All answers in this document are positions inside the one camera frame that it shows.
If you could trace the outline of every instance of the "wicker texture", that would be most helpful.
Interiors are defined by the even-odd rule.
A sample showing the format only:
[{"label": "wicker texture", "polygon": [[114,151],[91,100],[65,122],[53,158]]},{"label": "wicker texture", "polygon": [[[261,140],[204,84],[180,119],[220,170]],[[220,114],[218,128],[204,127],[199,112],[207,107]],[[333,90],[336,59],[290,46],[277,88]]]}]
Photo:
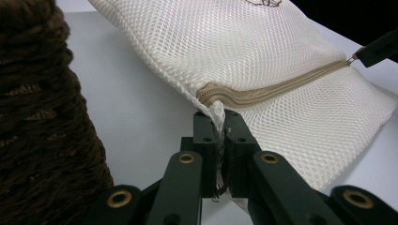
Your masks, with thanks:
[{"label": "wicker texture", "polygon": [[54,0],[0,0],[0,224],[76,224],[113,185]]}]

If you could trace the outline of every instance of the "white mesh fabric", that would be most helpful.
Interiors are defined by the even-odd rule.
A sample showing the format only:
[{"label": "white mesh fabric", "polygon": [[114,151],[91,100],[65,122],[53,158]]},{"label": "white mesh fabric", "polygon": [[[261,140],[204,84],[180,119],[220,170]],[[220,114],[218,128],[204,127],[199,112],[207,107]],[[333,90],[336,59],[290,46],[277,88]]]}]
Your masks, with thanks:
[{"label": "white mesh fabric", "polygon": [[[220,125],[222,104],[196,98],[207,83],[251,90],[345,60],[291,2],[89,0],[165,82]],[[396,102],[353,68],[333,72],[242,113],[263,150],[285,156],[316,189],[347,167]]]}]

